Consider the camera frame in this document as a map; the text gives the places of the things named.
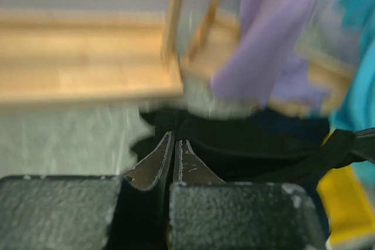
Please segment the turquoise t-shirt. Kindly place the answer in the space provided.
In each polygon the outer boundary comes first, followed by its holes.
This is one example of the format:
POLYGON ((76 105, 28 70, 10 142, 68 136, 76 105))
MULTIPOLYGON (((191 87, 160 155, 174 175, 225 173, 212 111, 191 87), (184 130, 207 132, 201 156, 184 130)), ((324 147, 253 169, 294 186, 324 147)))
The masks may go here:
POLYGON ((374 0, 337 0, 340 27, 356 35, 354 53, 347 58, 355 74, 342 105, 330 118, 337 129, 363 131, 374 128, 374 0))

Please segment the right wooden clothes rack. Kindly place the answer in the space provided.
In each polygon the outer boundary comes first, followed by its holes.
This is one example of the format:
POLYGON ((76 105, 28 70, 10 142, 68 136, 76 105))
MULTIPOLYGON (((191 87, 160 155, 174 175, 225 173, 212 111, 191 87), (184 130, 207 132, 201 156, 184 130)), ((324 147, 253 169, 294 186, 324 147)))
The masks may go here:
POLYGON ((210 0, 182 57, 222 100, 290 115, 328 113, 345 97, 355 69, 335 58, 315 13, 318 0, 241 0, 237 15, 210 0))

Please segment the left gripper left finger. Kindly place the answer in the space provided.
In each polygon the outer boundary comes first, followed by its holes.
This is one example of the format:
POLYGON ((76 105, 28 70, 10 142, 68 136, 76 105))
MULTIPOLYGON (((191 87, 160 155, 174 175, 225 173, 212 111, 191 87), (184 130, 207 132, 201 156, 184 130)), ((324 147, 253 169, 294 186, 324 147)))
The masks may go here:
POLYGON ((166 249, 169 186, 174 164, 173 132, 124 173, 105 249, 166 249))

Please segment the black tank top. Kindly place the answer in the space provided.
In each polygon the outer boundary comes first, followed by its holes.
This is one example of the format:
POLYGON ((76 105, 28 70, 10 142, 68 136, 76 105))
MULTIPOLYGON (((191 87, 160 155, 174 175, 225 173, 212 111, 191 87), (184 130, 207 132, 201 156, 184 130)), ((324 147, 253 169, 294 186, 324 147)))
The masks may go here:
POLYGON ((141 118, 155 133, 132 145, 139 159, 171 131, 226 181, 296 182, 374 159, 374 129, 331 132, 326 118, 265 109, 249 117, 208 119, 176 108, 142 112, 141 118))

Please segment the yellow plastic bin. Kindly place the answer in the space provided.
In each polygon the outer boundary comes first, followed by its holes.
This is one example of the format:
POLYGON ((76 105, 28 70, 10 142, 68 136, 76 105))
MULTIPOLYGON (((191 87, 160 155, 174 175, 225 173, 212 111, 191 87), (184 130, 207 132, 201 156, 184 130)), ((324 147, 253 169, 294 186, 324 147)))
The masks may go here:
POLYGON ((374 243, 374 207, 350 166, 330 170, 318 184, 332 249, 360 249, 374 243))

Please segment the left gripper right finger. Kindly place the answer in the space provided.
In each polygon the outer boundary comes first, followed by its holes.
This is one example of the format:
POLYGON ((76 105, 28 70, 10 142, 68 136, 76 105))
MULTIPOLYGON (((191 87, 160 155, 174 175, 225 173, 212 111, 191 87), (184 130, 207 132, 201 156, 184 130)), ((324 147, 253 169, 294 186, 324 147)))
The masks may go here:
POLYGON ((219 178, 193 151, 187 140, 175 144, 173 182, 186 184, 223 184, 219 178))

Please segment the wooden clothes rack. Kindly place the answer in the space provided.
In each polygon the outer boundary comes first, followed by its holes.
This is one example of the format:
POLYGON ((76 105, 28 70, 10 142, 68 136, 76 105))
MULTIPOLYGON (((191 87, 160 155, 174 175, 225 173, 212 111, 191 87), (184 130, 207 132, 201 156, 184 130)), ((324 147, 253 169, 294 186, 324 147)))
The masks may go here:
POLYGON ((1 11, 1 104, 182 95, 182 2, 166 14, 1 11))
POLYGON ((241 0, 237 15, 210 0, 182 57, 222 100, 290 115, 328 113, 345 97, 355 69, 335 58, 315 13, 318 0, 241 0))

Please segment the purple t-shirt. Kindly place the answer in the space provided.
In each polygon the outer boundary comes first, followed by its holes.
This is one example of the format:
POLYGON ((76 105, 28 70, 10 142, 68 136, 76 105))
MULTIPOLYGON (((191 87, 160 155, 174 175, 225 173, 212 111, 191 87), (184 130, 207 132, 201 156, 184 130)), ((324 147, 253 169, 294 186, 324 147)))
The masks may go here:
POLYGON ((320 108, 329 90, 308 80, 309 63, 294 54, 318 0, 241 0, 240 41, 210 88, 220 98, 300 102, 320 108))

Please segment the left wooden clothes rack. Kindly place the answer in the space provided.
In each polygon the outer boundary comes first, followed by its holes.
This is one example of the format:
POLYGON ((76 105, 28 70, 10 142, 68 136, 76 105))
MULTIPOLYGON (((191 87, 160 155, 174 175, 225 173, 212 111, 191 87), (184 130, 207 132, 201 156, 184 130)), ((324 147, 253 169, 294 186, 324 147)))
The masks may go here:
POLYGON ((182 2, 166 14, 1 11, 1 104, 182 95, 182 2))

